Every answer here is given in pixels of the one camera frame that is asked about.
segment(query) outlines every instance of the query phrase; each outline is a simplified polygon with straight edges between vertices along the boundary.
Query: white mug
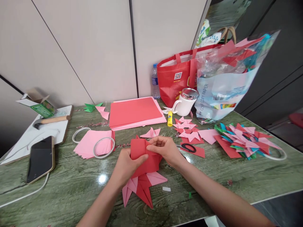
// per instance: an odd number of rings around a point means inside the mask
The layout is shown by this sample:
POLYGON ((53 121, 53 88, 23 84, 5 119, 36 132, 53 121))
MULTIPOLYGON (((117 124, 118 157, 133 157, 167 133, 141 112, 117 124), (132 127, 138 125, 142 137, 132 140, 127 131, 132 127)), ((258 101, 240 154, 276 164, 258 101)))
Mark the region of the white mug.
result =
POLYGON ((184 88, 179 96, 179 99, 174 103, 172 108, 173 114, 187 116, 198 96, 199 92, 197 90, 192 88, 184 88))

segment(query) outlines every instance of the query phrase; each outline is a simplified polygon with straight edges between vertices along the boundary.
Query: white cable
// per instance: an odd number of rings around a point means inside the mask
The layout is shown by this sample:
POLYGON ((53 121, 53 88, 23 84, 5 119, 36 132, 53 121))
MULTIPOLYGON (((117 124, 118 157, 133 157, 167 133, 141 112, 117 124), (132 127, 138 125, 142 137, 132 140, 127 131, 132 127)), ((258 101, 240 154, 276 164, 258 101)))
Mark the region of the white cable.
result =
POLYGON ((81 129, 77 130, 77 131, 73 134, 72 140, 73 140, 74 143, 80 143, 80 141, 75 141, 75 137, 76 137, 76 135, 78 134, 78 132, 80 132, 80 131, 82 131, 82 130, 85 130, 85 129, 91 130, 89 127, 84 127, 84 128, 81 128, 81 129))
POLYGON ((100 140, 98 140, 98 142, 96 142, 96 144, 94 145, 94 156, 96 157, 96 158, 99 158, 99 159, 102 159, 102 158, 106 158, 107 156, 109 156, 112 152, 113 152, 113 150, 115 149, 115 141, 114 141, 114 139, 113 138, 111 138, 111 137, 103 137, 103 138, 101 138, 100 140), (108 154, 105 154, 105 155, 102 155, 102 156, 98 156, 98 155, 96 155, 96 153, 95 153, 95 147, 96 147, 96 145, 101 141, 101 140, 103 140, 103 139, 111 139, 112 141, 113 141, 113 148, 110 150, 110 152, 108 153, 108 154))
POLYGON ((279 149, 277 149, 277 150, 279 151, 279 153, 280 153, 280 155, 281 155, 280 158, 275 158, 275 157, 269 156, 269 155, 267 155, 267 154, 263 154, 263 155, 264 155, 265 157, 269 158, 269 159, 276 160, 276 161, 285 160, 285 159, 287 158, 287 155, 286 155, 285 151, 279 150, 279 149))
POLYGON ((47 175, 46 175, 45 182, 44 182, 44 184, 42 185, 41 188, 39 188, 38 190, 36 190, 36 191, 34 191, 34 192, 30 193, 30 194, 27 194, 27 195, 22 196, 22 197, 20 197, 20 198, 18 198, 18 199, 15 199, 15 200, 13 200, 13 201, 11 201, 11 202, 5 203, 5 204, 1 205, 0 208, 5 207, 5 206, 7 206, 7 205, 9 205, 9 204, 11 204, 11 203, 17 202, 18 200, 24 199, 25 197, 28 197, 28 196, 33 195, 33 194, 35 194, 36 192, 40 191, 40 190, 46 185, 46 182, 47 182, 47 180, 48 180, 48 176, 49 176, 49 175, 50 175, 50 173, 48 172, 47 175))

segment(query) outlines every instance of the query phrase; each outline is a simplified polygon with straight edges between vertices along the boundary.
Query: wooden handle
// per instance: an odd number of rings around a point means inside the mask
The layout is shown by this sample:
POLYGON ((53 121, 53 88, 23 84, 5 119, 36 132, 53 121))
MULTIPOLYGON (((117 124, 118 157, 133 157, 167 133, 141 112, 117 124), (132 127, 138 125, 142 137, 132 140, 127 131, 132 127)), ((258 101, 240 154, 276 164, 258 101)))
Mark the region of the wooden handle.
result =
POLYGON ((227 38, 228 38, 228 32, 231 32, 232 34, 232 38, 234 40, 234 44, 236 44, 236 30, 234 27, 223 27, 223 28, 220 28, 217 32, 222 32, 222 35, 221 35, 221 39, 224 38, 224 44, 227 43, 227 38))
POLYGON ((70 119, 69 115, 56 117, 56 118, 48 118, 48 119, 41 120, 41 124, 48 124, 48 123, 53 123, 53 122, 58 122, 58 121, 69 120, 69 119, 70 119))

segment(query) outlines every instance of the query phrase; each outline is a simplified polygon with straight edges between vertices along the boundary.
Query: hammer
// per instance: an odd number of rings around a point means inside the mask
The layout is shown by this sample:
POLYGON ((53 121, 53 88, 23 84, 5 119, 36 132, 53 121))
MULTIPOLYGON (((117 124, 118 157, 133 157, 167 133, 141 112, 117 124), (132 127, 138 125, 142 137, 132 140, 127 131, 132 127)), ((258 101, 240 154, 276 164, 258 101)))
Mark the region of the hammer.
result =
POLYGON ((69 119, 70 119, 69 115, 56 117, 56 118, 38 119, 33 123, 33 127, 39 130, 39 126, 41 124, 48 124, 48 123, 53 123, 53 122, 58 122, 58 121, 69 120, 69 119))

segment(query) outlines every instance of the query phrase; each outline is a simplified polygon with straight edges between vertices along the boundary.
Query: hand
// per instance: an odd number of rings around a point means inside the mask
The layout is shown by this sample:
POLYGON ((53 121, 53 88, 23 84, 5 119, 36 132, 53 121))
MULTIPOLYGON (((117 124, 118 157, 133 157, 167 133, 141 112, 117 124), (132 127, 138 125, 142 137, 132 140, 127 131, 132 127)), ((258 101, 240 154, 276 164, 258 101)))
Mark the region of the hand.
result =
POLYGON ((186 161, 171 137, 157 136, 152 138, 149 143, 150 145, 146 149, 162 155, 172 167, 186 161))
POLYGON ((132 160, 130 158, 130 148, 122 149, 110 180, 122 188, 135 173, 136 169, 147 159, 148 154, 144 154, 136 160, 132 160))

